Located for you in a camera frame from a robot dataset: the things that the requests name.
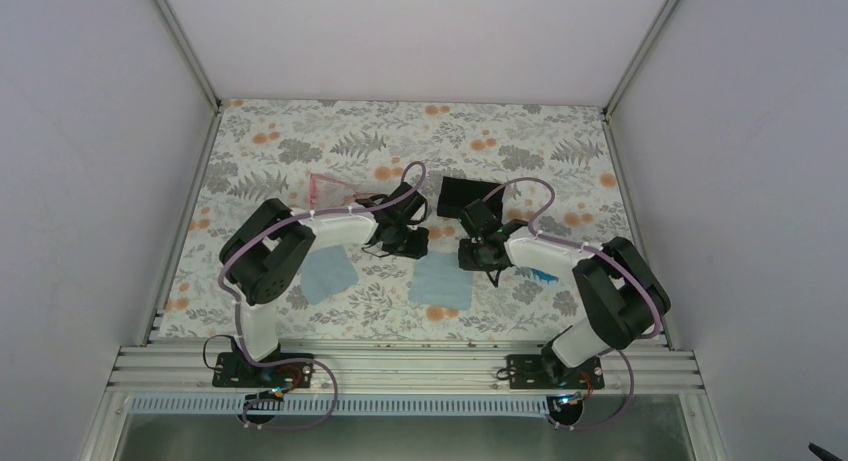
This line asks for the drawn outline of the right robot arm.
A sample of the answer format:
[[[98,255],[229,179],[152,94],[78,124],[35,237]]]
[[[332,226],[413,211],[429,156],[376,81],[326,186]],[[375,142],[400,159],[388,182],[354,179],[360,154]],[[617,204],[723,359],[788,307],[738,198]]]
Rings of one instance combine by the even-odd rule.
[[[586,318],[541,349],[541,372],[552,387],[570,385],[590,359],[656,335],[671,307],[665,289],[626,238],[599,247],[578,244],[522,220],[504,224],[481,200],[464,207],[459,220],[468,235],[458,249],[461,269],[484,272],[492,283],[510,267],[573,277]]]

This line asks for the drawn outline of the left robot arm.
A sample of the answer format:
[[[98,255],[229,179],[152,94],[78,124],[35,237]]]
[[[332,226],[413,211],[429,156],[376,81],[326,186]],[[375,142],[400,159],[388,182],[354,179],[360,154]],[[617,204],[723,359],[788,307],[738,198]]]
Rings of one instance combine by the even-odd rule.
[[[263,202],[219,253],[217,282],[235,305],[239,373],[255,386],[278,372],[276,301],[307,256],[335,246],[378,246],[388,256],[420,259],[428,234],[421,226],[428,202],[407,182],[388,195],[360,198],[346,207],[296,213],[279,199]]]

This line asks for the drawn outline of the pink transparent sunglasses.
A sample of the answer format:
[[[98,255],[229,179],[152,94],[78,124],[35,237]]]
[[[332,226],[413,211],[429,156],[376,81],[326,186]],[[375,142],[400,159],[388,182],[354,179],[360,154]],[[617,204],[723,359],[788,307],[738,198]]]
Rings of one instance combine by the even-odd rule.
[[[377,192],[360,189],[328,175],[311,173],[308,195],[309,206],[321,210],[348,206],[356,199],[371,197],[377,195]]]

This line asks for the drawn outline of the light blue cleaning cloth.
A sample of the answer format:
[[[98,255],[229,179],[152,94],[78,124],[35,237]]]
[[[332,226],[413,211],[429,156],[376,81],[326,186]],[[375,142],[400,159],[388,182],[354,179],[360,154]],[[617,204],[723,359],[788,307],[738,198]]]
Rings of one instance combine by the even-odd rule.
[[[456,253],[430,252],[415,263],[410,300],[421,305],[469,310],[474,275],[462,270]]]

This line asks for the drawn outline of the black glasses pouch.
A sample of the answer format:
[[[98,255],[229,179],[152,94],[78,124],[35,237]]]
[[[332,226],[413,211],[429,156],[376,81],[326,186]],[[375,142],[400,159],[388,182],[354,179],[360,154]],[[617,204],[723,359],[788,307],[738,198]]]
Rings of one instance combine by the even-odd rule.
[[[476,200],[490,194],[498,183],[444,176],[437,199],[436,214],[444,218],[458,219],[461,210]]]

